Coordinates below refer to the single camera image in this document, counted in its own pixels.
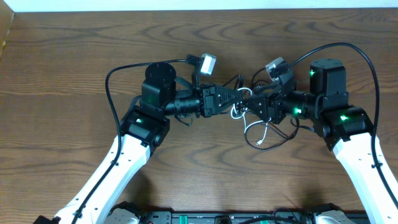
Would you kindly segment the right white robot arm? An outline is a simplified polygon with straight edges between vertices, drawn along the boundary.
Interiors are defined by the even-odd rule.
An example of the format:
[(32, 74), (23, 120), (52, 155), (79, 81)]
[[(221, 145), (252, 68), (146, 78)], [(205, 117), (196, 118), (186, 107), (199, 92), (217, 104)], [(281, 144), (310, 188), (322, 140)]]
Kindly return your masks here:
[(291, 69), (282, 59), (267, 66), (270, 85), (259, 85), (240, 102), (263, 121), (279, 124), (287, 115), (310, 119), (314, 132), (349, 175), (371, 223), (397, 223), (397, 180), (375, 135), (376, 123), (363, 108), (349, 104), (346, 69), (340, 60), (310, 65), (310, 91), (295, 90)]

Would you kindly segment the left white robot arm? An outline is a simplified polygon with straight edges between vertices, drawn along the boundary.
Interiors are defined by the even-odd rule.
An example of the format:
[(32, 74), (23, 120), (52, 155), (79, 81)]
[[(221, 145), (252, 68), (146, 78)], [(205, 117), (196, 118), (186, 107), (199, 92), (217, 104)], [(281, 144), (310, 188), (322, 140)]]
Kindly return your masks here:
[(113, 205), (136, 172), (144, 166), (170, 130), (169, 116), (208, 118), (243, 100), (239, 90), (201, 85), (200, 75), (211, 75), (214, 65), (193, 62), (192, 81), (178, 77), (171, 61), (145, 63), (141, 95), (122, 119), (106, 157), (79, 193), (53, 218), (36, 223), (104, 223)]

